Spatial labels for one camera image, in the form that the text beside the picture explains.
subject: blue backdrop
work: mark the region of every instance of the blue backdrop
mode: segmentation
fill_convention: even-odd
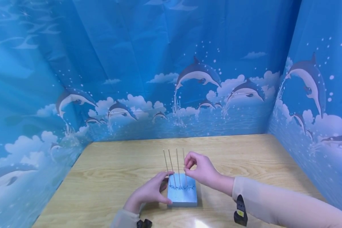
[[[342,0],[0,0],[2,227],[92,141],[266,132],[342,209]]]

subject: beige sleeve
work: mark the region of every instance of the beige sleeve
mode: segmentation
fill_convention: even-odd
[[[342,211],[307,195],[236,177],[234,201],[238,195],[243,197],[246,212],[266,223],[287,228],[342,228]]]
[[[139,221],[139,214],[121,209],[115,215],[110,228],[137,228],[137,222]]]

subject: hand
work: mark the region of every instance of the hand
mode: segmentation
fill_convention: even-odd
[[[207,156],[193,151],[190,151],[185,157],[184,165],[186,175],[211,188],[214,188],[215,180],[221,176]],[[194,165],[197,165],[196,169],[190,170]]]
[[[189,177],[194,178],[199,183],[223,192],[232,194],[234,178],[220,174],[207,156],[190,151],[185,157],[184,171]]]
[[[164,197],[161,192],[167,188],[167,176],[174,174],[174,172],[161,172],[147,181],[144,185],[140,186],[128,198],[123,209],[126,211],[138,214],[141,204],[150,202],[160,202],[163,204],[172,204],[172,201]]]

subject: wooden stick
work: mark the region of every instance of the wooden stick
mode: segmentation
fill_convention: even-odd
[[[182,155],[184,156],[184,163],[185,163],[185,152],[184,152],[184,148],[182,148]]]
[[[168,167],[167,167],[167,161],[166,161],[166,154],[165,154],[165,149],[163,149],[163,155],[165,157],[165,163],[166,163],[166,170],[167,170],[167,173],[168,173]]]
[[[181,187],[181,179],[180,179],[180,167],[179,167],[179,155],[177,154],[177,148],[176,148],[176,158],[177,158],[177,170],[179,172],[179,182]]]
[[[174,168],[173,168],[173,166],[172,166],[172,160],[171,160],[170,149],[168,150],[168,155],[169,155],[169,157],[170,157],[170,163],[171,163],[171,169],[172,169],[172,172],[174,172]]]

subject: wooden table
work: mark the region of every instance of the wooden table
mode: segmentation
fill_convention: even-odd
[[[225,175],[242,175],[323,199],[272,135],[238,135],[123,142],[95,142],[82,153],[34,224],[34,228],[109,227],[129,195],[166,170],[162,149],[185,148],[209,156]],[[153,227],[241,227],[234,223],[231,197],[197,185],[199,207],[167,209],[151,204],[142,211]],[[249,217],[248,227],[275,227]]]

